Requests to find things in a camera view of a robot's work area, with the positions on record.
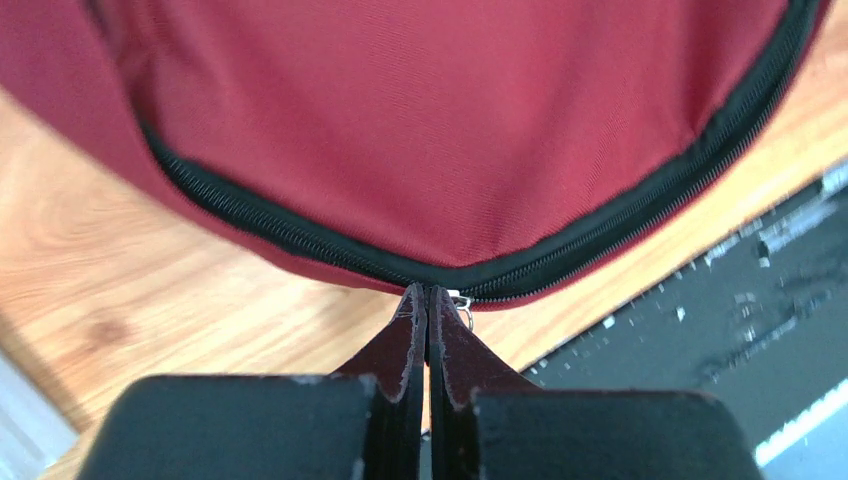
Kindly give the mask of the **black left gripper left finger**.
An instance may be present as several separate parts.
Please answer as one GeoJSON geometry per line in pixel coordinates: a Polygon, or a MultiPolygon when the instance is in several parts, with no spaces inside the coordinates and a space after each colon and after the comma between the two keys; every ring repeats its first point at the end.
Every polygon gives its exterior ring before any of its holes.
{"type": "Polygon", "coordinates": [[[110,408],[83,479],[414,479],[426,293],[324,375],[156,375],[110,408]]]}

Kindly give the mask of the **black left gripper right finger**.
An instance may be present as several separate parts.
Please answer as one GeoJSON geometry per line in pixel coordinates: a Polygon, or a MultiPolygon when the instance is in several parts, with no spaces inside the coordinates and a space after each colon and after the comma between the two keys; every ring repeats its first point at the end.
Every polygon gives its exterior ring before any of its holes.
{"type": "Polygon", "coordinates": [[[675,390],[539,387],[430,291],[432,474],[437,479],[758,479],[730,411],[675,390]]]}

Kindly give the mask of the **red backpack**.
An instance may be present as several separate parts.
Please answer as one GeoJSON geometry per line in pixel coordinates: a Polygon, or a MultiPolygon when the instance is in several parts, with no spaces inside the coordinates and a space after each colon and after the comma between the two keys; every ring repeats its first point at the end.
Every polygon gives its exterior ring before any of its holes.
{"type": "Polygon", "coordinates": [[[290,272],[552,293],[764,129],[826,1],[5,1],[1,85],[290,272]]]}

